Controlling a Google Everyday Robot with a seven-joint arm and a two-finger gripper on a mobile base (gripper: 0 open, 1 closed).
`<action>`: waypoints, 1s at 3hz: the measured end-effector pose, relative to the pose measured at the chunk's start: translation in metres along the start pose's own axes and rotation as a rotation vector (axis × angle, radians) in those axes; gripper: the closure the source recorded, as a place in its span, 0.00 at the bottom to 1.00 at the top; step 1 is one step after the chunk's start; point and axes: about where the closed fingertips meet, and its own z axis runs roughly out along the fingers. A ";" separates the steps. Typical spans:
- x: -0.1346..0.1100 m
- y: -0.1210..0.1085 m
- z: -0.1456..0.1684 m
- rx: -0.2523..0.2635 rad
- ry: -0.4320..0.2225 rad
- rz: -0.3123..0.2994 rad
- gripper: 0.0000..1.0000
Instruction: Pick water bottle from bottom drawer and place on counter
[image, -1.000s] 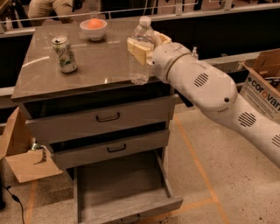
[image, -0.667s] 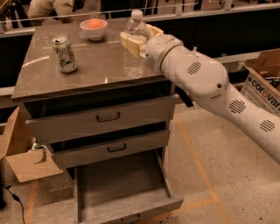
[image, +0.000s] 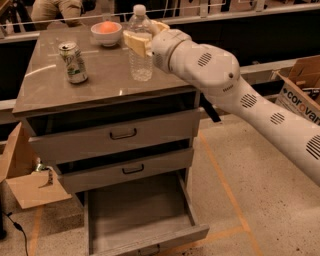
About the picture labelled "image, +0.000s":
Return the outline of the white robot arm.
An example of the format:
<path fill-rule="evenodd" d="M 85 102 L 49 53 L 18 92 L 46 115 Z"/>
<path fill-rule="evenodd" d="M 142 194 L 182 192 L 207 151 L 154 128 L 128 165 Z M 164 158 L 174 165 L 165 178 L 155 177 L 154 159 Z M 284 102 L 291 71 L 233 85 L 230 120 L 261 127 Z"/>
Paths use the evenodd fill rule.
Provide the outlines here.
<path fill-rule="evenodd" d="M 155 67 L 198 88 L 213 105 L 254 127 L 315 184 L 320 185 L 320 126 L 262 97 L 241 76 L 236 57 L 226 50 L 197 44 L 157 22 L 146 30 L 123 31 L 125 44 Z"/>

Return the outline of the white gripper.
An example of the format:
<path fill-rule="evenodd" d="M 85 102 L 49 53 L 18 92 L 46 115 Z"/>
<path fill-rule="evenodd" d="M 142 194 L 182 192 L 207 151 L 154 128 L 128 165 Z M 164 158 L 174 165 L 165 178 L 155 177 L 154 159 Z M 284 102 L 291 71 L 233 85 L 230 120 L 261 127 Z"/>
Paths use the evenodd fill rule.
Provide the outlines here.
<path fill-rule="evenodd" d="M 174 50 L 191 37 L 181 30 L 170 29 L 169 25 L 156 20 L 151 21 L 151 31 L 157 34 L 153 39 L 148 32 L 136 33 L 124 30 L 124 43 L 140 57 L 153 55 L 154 66 L 169 73 L 170 58 Z"/>

